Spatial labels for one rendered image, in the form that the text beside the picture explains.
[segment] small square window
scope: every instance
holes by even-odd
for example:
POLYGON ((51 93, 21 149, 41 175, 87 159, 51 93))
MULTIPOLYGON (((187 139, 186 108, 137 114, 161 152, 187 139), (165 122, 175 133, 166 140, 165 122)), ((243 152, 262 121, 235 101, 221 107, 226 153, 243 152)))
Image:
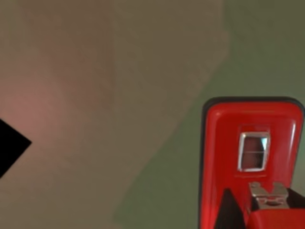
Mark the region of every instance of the small square window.
POLYGON ((241 133, 239 141, 238 170, 244 172, 263 171, 269 154, 268 132, 241 133))

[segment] black square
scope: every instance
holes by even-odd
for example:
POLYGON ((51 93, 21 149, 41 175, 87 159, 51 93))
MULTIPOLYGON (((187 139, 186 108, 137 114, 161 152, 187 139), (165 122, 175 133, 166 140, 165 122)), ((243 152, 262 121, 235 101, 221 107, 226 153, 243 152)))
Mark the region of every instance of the black square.
POLYGON ((0 119, 0 178, 30 145, 30 140, 0 119))

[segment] metal bracket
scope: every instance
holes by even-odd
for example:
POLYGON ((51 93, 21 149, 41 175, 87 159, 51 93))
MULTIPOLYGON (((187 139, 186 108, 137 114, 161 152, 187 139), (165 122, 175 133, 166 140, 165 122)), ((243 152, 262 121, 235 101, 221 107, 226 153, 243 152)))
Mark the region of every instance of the metal bracket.
POLYGON ((251 195, 256 199, 259 209, 289 208, 285 186, 278 182, 274 182, 273 186, 273 191, 268 193, 259 182, 249 183, 251 195))

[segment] black edge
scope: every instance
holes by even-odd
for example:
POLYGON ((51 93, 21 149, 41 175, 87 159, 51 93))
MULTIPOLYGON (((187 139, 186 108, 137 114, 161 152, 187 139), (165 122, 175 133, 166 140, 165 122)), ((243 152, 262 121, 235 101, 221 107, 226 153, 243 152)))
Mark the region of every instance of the black edge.
POLYGON ((303 117, 305 114, 305 108, 304 106, 296 99, 292 97, 286 97, 286 96, 228 96, 228 97, 214 97, 205 102, 202 108, 202 118, 201 118, 201 142, 200 142, 200 162, 199 162, 199 192, 198 192, 198 229, 201 229, 201 196, 202 196, 202 181, 203 181, 203 164, 204 164, 204 140, 205 140, 205 120, 206 115, 208 113, 208 110, 220 103, 232 103, 232 102, 287 102, 287 103, 293 103, 298 105, 298 107, 302 110, 303 117))

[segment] green and brown background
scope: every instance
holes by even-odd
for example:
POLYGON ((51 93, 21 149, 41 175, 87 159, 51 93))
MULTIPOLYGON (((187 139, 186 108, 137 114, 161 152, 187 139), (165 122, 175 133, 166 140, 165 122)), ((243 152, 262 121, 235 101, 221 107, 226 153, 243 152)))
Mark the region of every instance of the green and brown background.
MULTIPOLYGON (((305 103, 299 0, 2 0, 5 229, 195 229, 203 103, 305 103)), ((293 188, 305 194, 305 142, 293 188)))

